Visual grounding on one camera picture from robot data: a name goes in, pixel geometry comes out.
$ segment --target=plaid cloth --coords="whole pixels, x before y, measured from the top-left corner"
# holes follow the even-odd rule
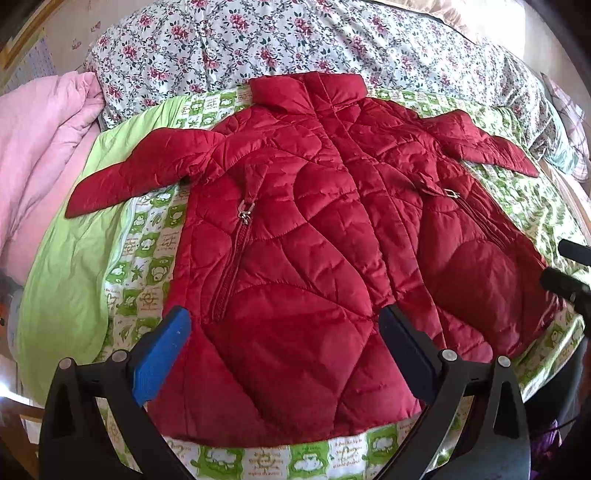
[[[583,109],[579,105],[573,102],[572,98],[562,88],[550,80],[544,73],[541,75],[546,88],[550,92],[552,103],[556,107],[558,115],[564,124],[569,143],[579,158],[572,175],[577,181],[587,181],[591,174],[591,162],[589,161],[587,136],[583,129],[585,112],[583,112]]]

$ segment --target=jacket zipper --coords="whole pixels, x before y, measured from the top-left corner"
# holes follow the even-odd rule
[[[501,250],[504,249],[503,241],[499,238],[499,236],[488,226],[486,223],[486,219],[482,217],[480,213],[475,211],[470,204],[465,201],[461,197],[458,192],[450,189],[443,189],[445,194],[456,201],[456,203],[478,224],[480,229],[484,232],[485,235],[488,236],[489,240],[491,240],[496,246],[498,246]]]
[[[254,210],[254,202],[250,205],[246,205],[246,201],[242,201],[238,206],[238,228],[234,234],[234,242],[232,245],[232,253],[230,261],[226,267],[225,272],[220,280],[220,286],[217,290],[215,302],[213,303],[212,319],[214,322],[223,320],[228,308],[228,301],[234,281],[236,280],[236,274],[238,273],[238,266],[242,258],[242,253],[246,247],[246,240],[251,227],[251,215]]]

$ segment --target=metal zipper slider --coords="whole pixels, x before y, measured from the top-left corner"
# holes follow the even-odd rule
[[[245,208],[246,201],[243,200],[238,206],[238,218],[242,220],[242,223],[244,223],[244,225],[248,225],[251,221],[251,213],[255,208],[255,203],[252,202],[246,210]]]
[[[450,189],[443,189],[443,191],[446,193],[446,195],[449,198],[452,198],[452,199],[460,198],[460,194],[458,192],[454,192],[453,190],[450,190]]]

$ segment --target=red jacket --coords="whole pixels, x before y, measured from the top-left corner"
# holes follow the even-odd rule
[[[458,162],[537,176],[455,111],[367,98],[360,76],[251,81],[213,131],[158,129],[83,180],[66,216],[189,177],[164,310],[191,337],[150,405],[172,437],[273,446],[357,434],[419,410],[376,328],[397,303],[464,359],[518,355],[558,300],[541,255]]]

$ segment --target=pink comforter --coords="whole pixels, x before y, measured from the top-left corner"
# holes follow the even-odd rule
[[[94,73],[36,79],[0,97],[0,270],[22,285],[104,105]]]

